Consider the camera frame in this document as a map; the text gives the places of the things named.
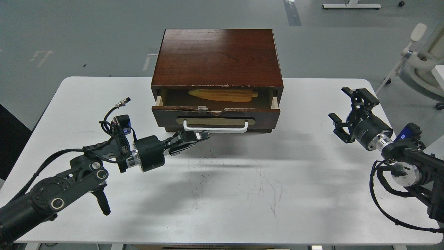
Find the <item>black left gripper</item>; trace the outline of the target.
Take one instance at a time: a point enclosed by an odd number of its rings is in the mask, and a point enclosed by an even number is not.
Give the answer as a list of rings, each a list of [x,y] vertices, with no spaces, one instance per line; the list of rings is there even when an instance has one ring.
[[[174,133],[165,140],[159,140],[152,135],[135,140],[134,148],[137,150],[142,172],[151,171],[165,164],[165,150],[171,156],[179,155],[182,151],[195,144],[206,141],[211,137],[208,131],[185,131]]]

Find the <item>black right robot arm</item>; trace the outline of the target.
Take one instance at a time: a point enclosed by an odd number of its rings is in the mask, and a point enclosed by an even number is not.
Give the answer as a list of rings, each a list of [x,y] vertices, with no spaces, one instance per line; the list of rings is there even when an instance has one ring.
[[[427,206],[429,218],[440,223],[444,218],[443,205],[443,160],[424,152],[420,140],[422,131],[414,123],[408,123],[392,140],[393,130],[372,109],[379,100],[367,89],[341,89],[351,100],[351,111],[343,122],[335,113],[329,118],[334,123],[334,133],[344,143],[358,141],[366,150],[379,150],[383,160],[373,163],[369,188],[376,207],[396,225],[417,231],[443,233],[443,229],[413,226],[402,222],[382,209],[374,191],[374,177],[390,194],[403,198],[417,198]]]

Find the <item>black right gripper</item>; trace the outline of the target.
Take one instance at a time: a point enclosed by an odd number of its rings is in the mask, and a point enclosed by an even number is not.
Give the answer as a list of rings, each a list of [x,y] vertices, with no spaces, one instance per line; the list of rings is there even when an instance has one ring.
[[[393,129],[372,114],[372,109],[379,105],[379,100],[365,88],[352,90],[342,87],[341,90],[351,99],[351,112],[346,122],[335,113],[328,114],[335,127],[333,132],[344,143],[357,140],[366,150],[376,150],[375,141],[378,140],[378,135],[384,134],[389,138],[393,135]]]

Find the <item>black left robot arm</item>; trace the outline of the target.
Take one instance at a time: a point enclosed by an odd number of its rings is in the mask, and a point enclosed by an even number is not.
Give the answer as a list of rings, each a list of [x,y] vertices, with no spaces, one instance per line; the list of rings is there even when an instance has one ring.
[[[100,123],[110,139],[81,149],[64,149],[52,154],[18,194],[1,207],[2,250],[39,224],[57,218],[62,209],[86,193],[92,193],[103,214],[109,215],[111,210],[104,193],[109,172],[104,162],[117,164],[121,173],[134,166],[147,172],[163,166],[166,153],[177,155],[210,138],[207,131],[183,130],[165,140],[159,140],[154,135],[135,139],[133,147],[130,147],[127,135],[133,130],[128,115]],[[32,185],[46,166],[67,152],[81,153],[70,160],[70,169]]]

